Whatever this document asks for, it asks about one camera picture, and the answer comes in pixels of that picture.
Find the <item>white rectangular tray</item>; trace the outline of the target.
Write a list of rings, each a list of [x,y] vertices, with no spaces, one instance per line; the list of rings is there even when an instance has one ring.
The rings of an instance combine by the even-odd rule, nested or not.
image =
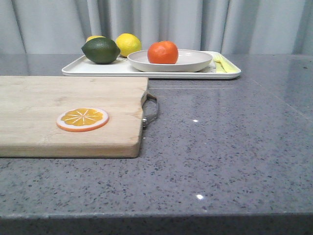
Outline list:
[[[211,54],[213,58],[215,55],[220,54],[214,51],[203,51],[203,52]],[[198,72],[143,72],[135,69],[130,64],[127,57],[118,56],[117,59],[110,64],[96,64],[83,55],[77,60],[73,61],[72,63],[62,68],[62,73],[68,76],[104,76],[104,77],[141,76],[148,78],[164,78],[164,79],[232,79],[240,76],[241,71],[237,73],[216,73],[215,63],[214,60],[212,60],[207,67]]]

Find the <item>beige round plate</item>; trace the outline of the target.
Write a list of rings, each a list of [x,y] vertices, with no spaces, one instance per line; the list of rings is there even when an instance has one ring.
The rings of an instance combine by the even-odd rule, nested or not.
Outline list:
[[[198,72],[213,60],[209,53],[196,50],[179,49],[175,64],[153,64],[148,60],[148,51],[141,50],[128,55],[128,61],[137,70],[143,72]]]

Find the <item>grey curtain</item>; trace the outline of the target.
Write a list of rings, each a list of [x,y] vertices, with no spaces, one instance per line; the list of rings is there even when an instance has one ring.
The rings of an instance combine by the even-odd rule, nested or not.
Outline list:
[[[310,0],[3,0],[2,54],[79,54],[91,35],[137,36],[144,49],[313,53]]]

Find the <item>yellow lemon back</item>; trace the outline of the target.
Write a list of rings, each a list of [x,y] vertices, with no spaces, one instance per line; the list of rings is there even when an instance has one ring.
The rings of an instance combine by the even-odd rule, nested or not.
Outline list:
[[[87,39],[86,39],[86,42],[92,40],[92,39],[96,39],[96,38],[104,38],[104,36],[101,36],[101,35],[93,35],[93,36],[89,36]]]

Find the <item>green lime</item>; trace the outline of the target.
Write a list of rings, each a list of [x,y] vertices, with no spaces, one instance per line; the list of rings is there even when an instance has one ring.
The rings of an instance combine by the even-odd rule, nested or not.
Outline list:
[[[110,38],[98,37],[89,40],[81,47],[84,55],[96,64],[110,64],[120,54],[117,44]]]

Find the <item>yellow plastic fork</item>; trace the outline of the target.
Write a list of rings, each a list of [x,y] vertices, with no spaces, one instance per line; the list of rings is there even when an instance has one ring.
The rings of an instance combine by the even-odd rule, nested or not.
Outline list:
[[[223,57],[221,54],[217,54],[213,58],[214,62],[219,61],[222,63],[224,69],[226,70],[226,73],[237,73],[241,70],[238,69],[235,65],[230,63],[225,57]]]

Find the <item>yellow plastic spoon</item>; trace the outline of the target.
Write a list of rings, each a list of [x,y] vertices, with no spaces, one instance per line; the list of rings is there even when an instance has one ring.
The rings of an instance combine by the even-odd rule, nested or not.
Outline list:
[[[215,67],[216,67],[216,73],[226,73],[226,70],[224,69],[223,65],[219,61],[215,61]]]

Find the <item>toy orange slice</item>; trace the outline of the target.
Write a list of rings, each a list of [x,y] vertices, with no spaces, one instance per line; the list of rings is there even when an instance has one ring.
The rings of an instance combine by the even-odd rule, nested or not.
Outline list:
[[[86,132],[107,124],[109,114],[100,108],[76,108],[59,115],[56,125],[65,131]]]

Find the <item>orange mandarin fruit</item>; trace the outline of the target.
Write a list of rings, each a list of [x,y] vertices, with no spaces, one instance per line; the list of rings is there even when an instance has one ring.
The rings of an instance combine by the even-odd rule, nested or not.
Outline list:
[[[175,43],[161,41],[153,43],[147,52],[148,61],[152,64],[175,64],[179,52]]]

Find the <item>wooden cutting board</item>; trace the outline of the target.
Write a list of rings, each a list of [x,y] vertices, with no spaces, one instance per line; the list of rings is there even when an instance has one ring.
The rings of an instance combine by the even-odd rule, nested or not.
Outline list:
[[[2,76],[2,157],[138,156],[146,77]]]

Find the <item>yellow lemon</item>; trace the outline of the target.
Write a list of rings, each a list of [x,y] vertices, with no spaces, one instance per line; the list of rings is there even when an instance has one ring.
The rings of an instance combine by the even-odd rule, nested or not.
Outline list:
[[[89,36],[87,39],[86,39],[86,42],[92,40],[92,39],[96,39],[96,38],[104,38],[104,36],[101,36],[101,35],[93,35],[93,36]]]
[[[140,51],[142,49],[141,41],[133,34],[123,33],[117,37],[115,43],[120,49],[120,55],[127,57],[133,52]]]

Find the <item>yellow lemon front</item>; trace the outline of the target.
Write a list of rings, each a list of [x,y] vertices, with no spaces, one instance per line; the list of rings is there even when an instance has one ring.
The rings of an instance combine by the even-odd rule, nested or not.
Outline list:
[[[133,52],[140,51],[142,49],[141,41],[133,34],[123,33],[117,37],[115,43],[120,49],[120,55],[127,57]]]

